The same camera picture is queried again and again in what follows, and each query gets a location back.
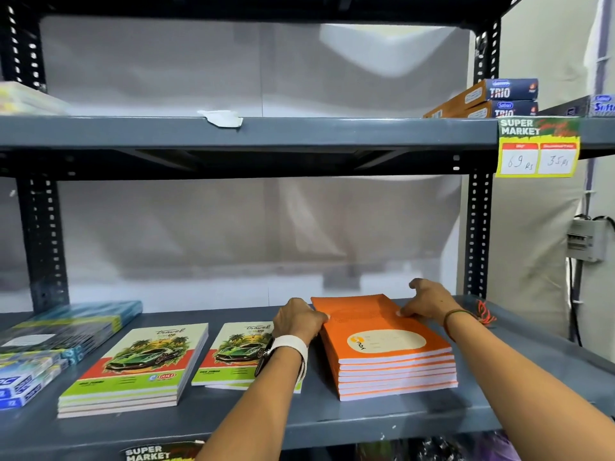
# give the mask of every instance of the watch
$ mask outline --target watch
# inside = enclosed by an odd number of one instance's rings
[[[273,352],[283,346],[296,349],[301,355],[301,369],[299,369],[299,376],[297,377],[296,384],[305,378],[306,372],[308,371],[308,347],[301,338],[294,335],[282,335],[278,338],[269,340],[269,343],[267,343],[265,347],[265,352],[258,360],[257,369],[254,371],[255,377],[258,377],[258,374],[261,373],[265,365],[269,362]]]

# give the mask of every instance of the white backdrop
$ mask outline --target white backdrop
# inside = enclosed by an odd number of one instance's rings
[[[79,115],[418,117],[460,92],[467,70],[468,33],[449,28],[47,18],[42,39],[49,92]],[[71,300],[161,311],[406,297],[415,276],[454,291],[460,183],[62,182]],[[16,202],[2,214],[13,223]],[[22,279],[3,309],[28,309],[20,235],[3,236],[3,269]]]

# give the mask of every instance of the shelf board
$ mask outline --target shelf board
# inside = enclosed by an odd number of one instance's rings
[[[20,0],[42,14],[274,22],[383,22],[474,29],[513,0]]]
[[[466,308],[471,297],[458,297]],[[405,300],[396,301],[403,304]],[[615,364],[562,338],[549,335],[493,304],[493,332],[606,414],[615,414]],[[144,314],[80,365],[67,369],[25,408],[0,412],[0,455],[15,458],[71,453],[75,459],[112,459],[119,450],[165,440],[206,440],[242,392],[188,386],[177,407],[58,420],[57,399],[128,329],[209,322],[207,352],[229,321],[271,319],[275,307]],[[496,430],[499,422],[453,345],[459,387],[436,392],[340,402],[320,340],[310,348],[307,378],[293,397],[284,448]],[[33,436],[32,427],[36,427]]]
[[[581,158],[615,153],[615,118],[583,118]],[[0,176],[207,179],[492,173],[496,120],[0,117]]]

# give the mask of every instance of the stack of notebooks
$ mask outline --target stack of notebooks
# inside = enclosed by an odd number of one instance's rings
[[[66,115],[68,104],[18,82],[0,82],[0,115]]]
[[[134,328],[58,400],[58,418],[176,406],[208,325]]]
[[[273,322],[225,323],[196,371],[192,385],[246,390],[271,340]],[[295,393],[301,393],[301,383]]]
[[[70,304],[0,332],[0,356],[57,352],[73,365],[143,311],[141,301]]]
[[[321,335],[341,401],[457,386],[450,344],[384,294],[312,302],[330,316]]]
[[[17,353],[0,358],[0,409],[26,405],[67,365],[56,352]]]

